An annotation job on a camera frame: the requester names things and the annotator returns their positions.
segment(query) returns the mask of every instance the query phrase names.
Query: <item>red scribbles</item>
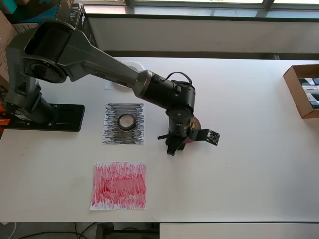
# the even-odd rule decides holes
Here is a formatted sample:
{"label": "red scribbles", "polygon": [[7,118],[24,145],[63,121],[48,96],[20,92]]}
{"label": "red scribbles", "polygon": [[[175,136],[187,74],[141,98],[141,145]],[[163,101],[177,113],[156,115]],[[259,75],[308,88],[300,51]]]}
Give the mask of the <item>red scribbles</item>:
{"label": "red scribbles", "polygon": [[91,209],[145,208],[144,163],[99,163],[94,168]]}

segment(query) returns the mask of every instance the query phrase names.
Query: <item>black box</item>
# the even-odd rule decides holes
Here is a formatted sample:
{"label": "black box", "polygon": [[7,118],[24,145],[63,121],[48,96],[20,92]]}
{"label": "black box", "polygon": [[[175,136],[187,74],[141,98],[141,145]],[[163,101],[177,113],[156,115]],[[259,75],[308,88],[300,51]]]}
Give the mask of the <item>black box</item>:
{"label": "black box", "polygon": [[67,23],[73,26],[75,29],[83,31],[89,42],[93,46],[97,47],[95,37],[89,19],[86,17],[83,4],[75,3],[72,5],[70,18]]}
{"label": "black box", "polygon": [[67,22],[73,0],[31,0],[5,16],[11,23],[42,23],[48,19]]}

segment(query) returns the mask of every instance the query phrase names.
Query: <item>black cable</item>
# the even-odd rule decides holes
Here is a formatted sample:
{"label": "black cable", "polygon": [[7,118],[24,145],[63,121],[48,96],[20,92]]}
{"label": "black cable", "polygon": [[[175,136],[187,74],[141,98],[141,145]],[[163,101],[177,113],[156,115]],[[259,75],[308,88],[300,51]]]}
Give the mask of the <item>black cable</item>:
{"label": "black cable", "polygon": [[137,228],[131,228],[131,227],[128,227],[128,228],[123,228],[122,230],[127,230],[127,229],[133,229],[133,230],[138,230]]}
{"label": "black cable", "polygon": [[93,226],[94,224],[96,224],[96,223],[91,223],[90,225],[88,225],[88,226],[81,232],[81,234],[80,234],[80,236],[79,236],[78,239],[80,239],[81,237],[84,237],[84,238],[85,238],[85,236],[83,236],[83,233],[84,233],[86,230],[88,230],[91,226]]}
{"label": "black cable", "polygon": [[181,72],[181,71],[175,71],[175,72],[170,73],[170,74],[166,77],[166,79],[164,79],[164,80],[162,80],[162,81],[160,81],[160,82],[164,82],[164,81],[168,80],[168,79],[169,79],[173,74],[175,74],[175,73],[182,74],[182,75],[185,76],[185,77],[188,79],[188,81],[189,81],[189,85],[188,85],[188,86],[182,86],[182,85],[181,85],[181,87],[187,88],[187,87],[190,87],[190,86],[193,84],[193,81],[191,80],[191,78],[190,78],[188,75],[186,75],[184,72]]}
{"label": "black cable", "polygon": [[80,233],[76,233],[76,232],[41,232],[41,233],[35,233],[35,234],[30,234],[30,235],[27,235],[27,236],[23,236],[23,237],[20,237],[20,238],[17,238],[17,239],[28,238],[28,237],[32,237],[32,236],[36,236],[36,235],[40,235],[40,234],[71,234],[71,233],[74,233],[76,235],[81,235]]}
{"label": "black cable", "polygon": [[75,232],[78,233],[78,230],[76,230],[76,223],[75,222],[74,222],[74,229],[75,229]]}

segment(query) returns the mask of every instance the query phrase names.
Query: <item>wall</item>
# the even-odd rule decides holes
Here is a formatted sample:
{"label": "wall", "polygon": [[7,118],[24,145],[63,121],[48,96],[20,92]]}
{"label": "wall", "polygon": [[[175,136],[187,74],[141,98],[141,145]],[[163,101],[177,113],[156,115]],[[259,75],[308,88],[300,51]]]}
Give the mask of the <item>wall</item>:
{"label": "wall", "polygon": [[103,51],[319,53],[319,23],[91,18]]}

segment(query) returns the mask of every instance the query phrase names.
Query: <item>black robotic arm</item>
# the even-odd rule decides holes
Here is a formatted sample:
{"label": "black robotic arm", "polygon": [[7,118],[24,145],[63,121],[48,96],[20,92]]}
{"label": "black robotic arm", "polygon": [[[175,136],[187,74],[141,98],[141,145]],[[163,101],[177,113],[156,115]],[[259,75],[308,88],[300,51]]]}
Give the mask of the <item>black robotic arm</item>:
{"label": "black robotic arm", "polygon": [[83,32],[66,23],[47,21],[28,30],[6,53],[10,90],[4,107],[25,122],[54,124],[59,114],[42,97],[36,78],[63,83],[67,76],[73,82],[91,74],[132,88],[138,98],[166,109],[169,134],[158,139],[166,138],[168,154],[183,150],[190,140],[218,144],[219,134],[193,125],[195,88],[190,78],[171,81],[172,74],[164,78],[149,70],[137,72],[92,46]]}

